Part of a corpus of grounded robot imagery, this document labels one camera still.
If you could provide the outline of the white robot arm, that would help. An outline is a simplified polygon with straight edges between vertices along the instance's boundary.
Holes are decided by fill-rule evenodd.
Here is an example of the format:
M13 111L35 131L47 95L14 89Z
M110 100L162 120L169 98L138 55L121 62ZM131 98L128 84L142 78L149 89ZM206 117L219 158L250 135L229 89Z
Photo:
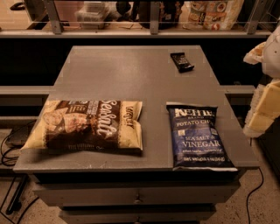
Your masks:
M280 116L280 27L248 52L243 61L252 65L261 63L262 72L272 79L269 84L257 86L245 119L243 133L255 138L264 134Z

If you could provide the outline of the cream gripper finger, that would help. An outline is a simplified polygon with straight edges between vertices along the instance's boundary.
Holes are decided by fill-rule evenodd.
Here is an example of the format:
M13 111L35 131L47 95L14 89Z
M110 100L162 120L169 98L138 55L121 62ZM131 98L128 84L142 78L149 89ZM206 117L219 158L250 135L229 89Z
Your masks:
M267 85L259 84L250 103L243 133L247 137L259 137L279 116L280 80L273 80Z
M255 46L244 56L243 61L251 65L261 63L263 60L264 46L265 46L265 42L262 42L261 44Z

